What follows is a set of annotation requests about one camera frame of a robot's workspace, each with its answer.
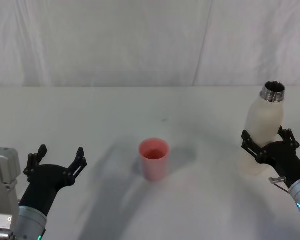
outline water bottle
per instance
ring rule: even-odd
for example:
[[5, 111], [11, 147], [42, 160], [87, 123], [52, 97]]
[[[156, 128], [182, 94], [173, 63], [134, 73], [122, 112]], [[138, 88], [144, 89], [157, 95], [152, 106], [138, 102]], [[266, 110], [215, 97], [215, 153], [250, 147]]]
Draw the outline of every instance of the water bottle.
[[[261, 148], [273, 142], [278, 134], [284, 117], [285, 89], [280, 82], [268, 81], [250, 107], [244, 129]], [[242, 157], [240, 164], [247, 173], [259, 175], [268, 167], [266, 164], [257, 163], [245, 151]]]

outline white curtain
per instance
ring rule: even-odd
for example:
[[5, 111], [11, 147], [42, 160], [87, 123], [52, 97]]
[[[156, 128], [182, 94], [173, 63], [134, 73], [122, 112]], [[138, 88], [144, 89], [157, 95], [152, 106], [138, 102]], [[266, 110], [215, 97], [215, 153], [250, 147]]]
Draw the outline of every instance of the white curtain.
[[0, 0], [0, 86], [300, 85], [300, 0]]

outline bottle cap opening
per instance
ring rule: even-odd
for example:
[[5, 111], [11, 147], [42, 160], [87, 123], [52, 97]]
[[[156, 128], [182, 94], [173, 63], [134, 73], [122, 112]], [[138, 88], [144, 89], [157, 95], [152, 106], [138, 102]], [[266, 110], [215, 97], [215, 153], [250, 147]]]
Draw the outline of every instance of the bottle cap opening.
[[285, 86], [277, 81], [268, 81], [262, 88], [260, 96], [271, 103], [279, 103], [285, 99]]

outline plastic cup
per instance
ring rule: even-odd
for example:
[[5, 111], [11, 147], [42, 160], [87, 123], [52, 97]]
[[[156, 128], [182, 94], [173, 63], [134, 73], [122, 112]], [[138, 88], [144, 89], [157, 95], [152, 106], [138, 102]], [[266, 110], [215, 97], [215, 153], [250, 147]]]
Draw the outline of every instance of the plastic cup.
[[144, 177], [150, 182], [157, 182], [167, 174], [169, 145], [160, 138], [148, 138], [139, 146]]

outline blue led light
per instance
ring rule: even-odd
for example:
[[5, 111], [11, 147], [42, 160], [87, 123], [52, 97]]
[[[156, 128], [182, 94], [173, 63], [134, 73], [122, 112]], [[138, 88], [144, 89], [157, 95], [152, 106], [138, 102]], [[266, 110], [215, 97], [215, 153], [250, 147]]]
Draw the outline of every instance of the blue led light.
[[298, 207], [298, 209], [300, 211], [300, 203], [297, 203], [296, 206]]

